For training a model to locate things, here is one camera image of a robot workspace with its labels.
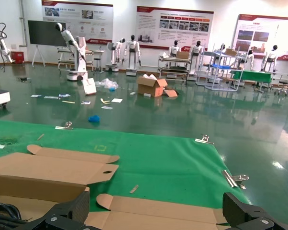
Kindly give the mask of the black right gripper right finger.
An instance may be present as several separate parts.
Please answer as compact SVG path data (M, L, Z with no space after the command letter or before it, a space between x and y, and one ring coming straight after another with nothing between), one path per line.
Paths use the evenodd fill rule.
M241 202L234 194L222 196L217 224L228 230L288 230L288 224L272 217L263 208Z

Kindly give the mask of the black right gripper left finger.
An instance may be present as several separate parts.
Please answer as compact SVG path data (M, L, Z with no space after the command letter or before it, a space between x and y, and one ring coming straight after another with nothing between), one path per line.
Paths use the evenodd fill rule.
M54 205L45 215L18 226L17 230L95 230L85 224L89 214L89 191L74 200Z

